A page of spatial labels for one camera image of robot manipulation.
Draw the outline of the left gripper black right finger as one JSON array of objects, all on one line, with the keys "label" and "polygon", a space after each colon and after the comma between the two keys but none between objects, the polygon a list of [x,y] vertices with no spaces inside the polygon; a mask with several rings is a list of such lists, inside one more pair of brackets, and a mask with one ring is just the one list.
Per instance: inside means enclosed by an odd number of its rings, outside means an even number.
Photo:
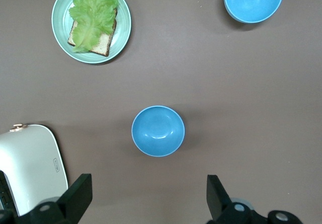
[{"label": "left gripper black right finger", "polygon": [[206,200],[212,216],[208,223],[268,223],[247,205],[231,201],[216,175],[207,176]]}]

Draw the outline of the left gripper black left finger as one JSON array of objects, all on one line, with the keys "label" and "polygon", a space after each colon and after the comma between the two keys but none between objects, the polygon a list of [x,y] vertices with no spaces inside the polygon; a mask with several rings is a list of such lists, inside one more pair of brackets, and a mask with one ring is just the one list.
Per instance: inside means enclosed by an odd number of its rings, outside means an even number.
[{"label": "left gripper black left finger", "polygon": [[92,199],[92,175],[81,174],[56,202],[37,205],[15,223],[79,223]]}]

